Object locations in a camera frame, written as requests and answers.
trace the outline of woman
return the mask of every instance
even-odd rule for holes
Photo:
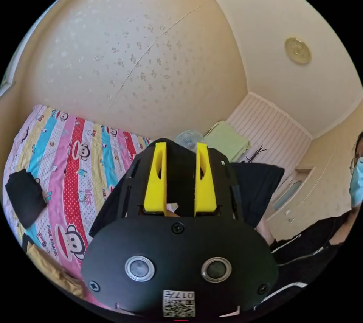
[[[325,269],[347,238],[363,200],[363,132],[355,143],[350,171],[352,208],[342,216],[317,221],[292,239],[279,242],[261,220],[256,229],[270,245],[279,266],[279,279],[271,294],[248,315],[257,318],[293,298]]]

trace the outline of white ceiling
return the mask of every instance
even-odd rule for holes
[[[363,99],[345,47],[305,0],[217,1],[236,37],[248,90],[277,105],[313,137],[343,121]],[[286,56],[288,37],[307,43],[309,64]]]

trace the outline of yellow bracket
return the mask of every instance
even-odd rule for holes
[[[214,193],[211,164],[206,144],[197,143],[197,170],[195,173],[194,216],[197,213],[214,212],[217,200]]]
[[[144,209],[149,213],[163,213],[166,216],[166,143],[155,144]]]

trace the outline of colorful striped bedsheet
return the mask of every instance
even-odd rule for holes
[[[37,105],[16,136],[3,180],[3,208],[18,242],[23,233],[81,279],[91,242],[89,230],[108,195],[135,155],[150,140]],[[26,169],[40,183],[48,204],[27,230],[9,201],[9,175]]]

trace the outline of label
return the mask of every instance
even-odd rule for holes
[[[194,292],[163,291],[163,316],[172,318],[195,317]]]

